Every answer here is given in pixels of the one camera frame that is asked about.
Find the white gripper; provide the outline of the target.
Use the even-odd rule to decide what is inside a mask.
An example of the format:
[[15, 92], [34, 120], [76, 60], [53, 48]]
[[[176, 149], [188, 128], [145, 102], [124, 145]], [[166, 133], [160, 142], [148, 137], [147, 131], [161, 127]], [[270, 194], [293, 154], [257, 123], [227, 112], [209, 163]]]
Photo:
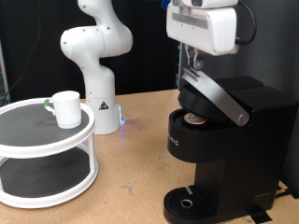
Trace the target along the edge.
[[169, 4], [166, 32], [185, 44], [188, 66], [200, 70], [206, 53], [224, 55], [235, 47], [236, 13], [232, 7], [200, 9]]

